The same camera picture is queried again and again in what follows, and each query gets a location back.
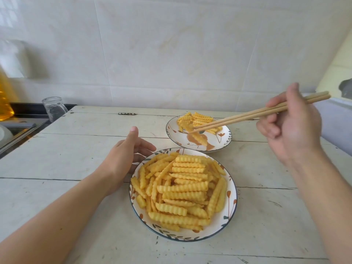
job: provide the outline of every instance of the table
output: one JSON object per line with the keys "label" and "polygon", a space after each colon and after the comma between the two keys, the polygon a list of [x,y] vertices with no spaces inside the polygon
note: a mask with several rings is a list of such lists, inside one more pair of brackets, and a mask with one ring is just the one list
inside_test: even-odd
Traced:
{"label": "table", "polygon": [[[137,115],[118,115],[122,112]],[[131,126],[139,127],[140,137],[158,150],[175,146],[165,125],[186,112],[74,107],[0,160],[0,240],[93,172]],[[235,114],[199,112],[216,118]],[[238,189],[238,208],[224,231],[195,243],[159,237],[134,215],[125,178],[126,183],[99,206],[66,263],[329,263],[292,177],[255,124],[250,120],[231,125],[231,144],[211,153]],[[352,158],[324,139],[321,142],[352,183]]]}

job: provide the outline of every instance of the chopsticks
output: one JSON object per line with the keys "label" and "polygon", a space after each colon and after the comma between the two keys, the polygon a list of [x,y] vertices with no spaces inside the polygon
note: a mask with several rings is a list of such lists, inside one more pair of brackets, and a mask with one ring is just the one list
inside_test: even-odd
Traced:
{"label": "chopsticks", "polygon": [[[322,100],[327,100],[330,97],[331,97],[331,95],[329,95],[329,92],[324,91],[324,92],[320,92],[320,93],[313,93],[311,95],[304,97],[304,99],[306,100],[306,102],[308,104],[312,104],[312,103],[319,102]],[[224,118],[224,119],[216,120],[216,121],[206,123],[206,124],[203,124],[200,126],[196,126],[196,127],[194,127],[194,131],[191,131],[190,133],[205,131],[207,129],[217,128],[217,127],[221,127],[224,125],[241,122],[244,120],[251,120],[251,119],[254,119],[257,117],[268,116],[271,114],[285,111],[287,109],[288,109],[287,102],[282,102],[274,107],[263,107],[263,108],[249,111],[249,112],[245,112],[245,113],[242,113],[239,115],[234,115],[234,116],[231,116],[228,118]]]}

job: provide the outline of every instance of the upside-down glass mug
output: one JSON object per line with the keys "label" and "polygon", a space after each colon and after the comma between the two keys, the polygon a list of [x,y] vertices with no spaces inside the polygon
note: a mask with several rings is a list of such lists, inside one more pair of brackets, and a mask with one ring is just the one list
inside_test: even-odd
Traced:
{"label": "upside-down glass mug", "polygon": [[61,97],[47,97],[42,102],[51,122],[54,122],[68,112],[67,108],[62,104]]}

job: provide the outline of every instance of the person's right arm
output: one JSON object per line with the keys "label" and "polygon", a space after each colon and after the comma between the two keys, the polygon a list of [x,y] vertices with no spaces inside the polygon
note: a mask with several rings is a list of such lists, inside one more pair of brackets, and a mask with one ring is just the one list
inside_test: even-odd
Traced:
{"label": "person's right arm", "polygon": [[261,118],[259,131],[289,169],[333,264],[352,259],[352,187],[320,145],[321,117],[292,84],[267,106],[288,102],[288,112]]}

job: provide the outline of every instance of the floral patterned plate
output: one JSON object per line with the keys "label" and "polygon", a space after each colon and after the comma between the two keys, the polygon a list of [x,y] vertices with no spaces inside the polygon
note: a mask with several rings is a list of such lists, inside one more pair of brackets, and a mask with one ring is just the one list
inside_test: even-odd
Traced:
{"label": "floral patterned plate", "polygon": [[[138,170],[141,168],[141,166],[144,163],[148,162],[148,160],[150,160],[155,155],[162,154],[162,153],[170,153],[170,152],[178,152],[181,155],[203,155],[205,157],[209,157],[213,159],[208,155],[205,155],[199,151],[192,150],[192,149],[179,148],[179,147],[163,149],[163,150],[157,151],[156,153],[152,154],[151,156],[143,160],[142,163],[140,163],[136,168],[132,177],[138,177]],[[224,178],[227,181],[227,197],[225,201],[225,206],[221,212],[214,214],[214,216],[212,217],[211,224],[209,226],[205,226],[203,231],[181,229],[180,232],[175,232],[161,227],[159,222],[153,221],[149,218],[148,213],[146,212],[145,209],[141,209],[138,206],[135,200],[138,193],[134,190],[134,188],[132,187],[132,184],[130,183],[130,190],[129,190],[130,200],[131,200],[131,204],[134,212],[136,213],[140,221],[145,226],[147,226],[148,229],[150,229],[152,232],[155,232],[157,235],[165,237],[166,239],[181,241],[181,242],[194,242],[194,241],[207,239],[217,234],[218,232],[223,230],[226,227],[226,225],[230,222],[233,215],[235,214],[236,207],[237,207],[237,191],[236,191],[235,183],[233,182],[232,177],[224,168],[224,166],[222,166],[222,164],[220,163],[219,165],[224,169],[226,173],[226,175],[224,176]]]}
{"label": "floral patterned plate", "polygon": [[174,117],[166,124],[166,133],[174,143],[183,146],[184,148],[204,153],[218,151],[230,144],[232,133],[227,126],[222,126],[222,131],[217,132],[216,135],[205,131],[199,132],[208,141],[207,146],[201,145],[192,135],[188,134],[185,129],[183,129],[182,132],[178,130],[177,120],[182,116],[183,115]]}

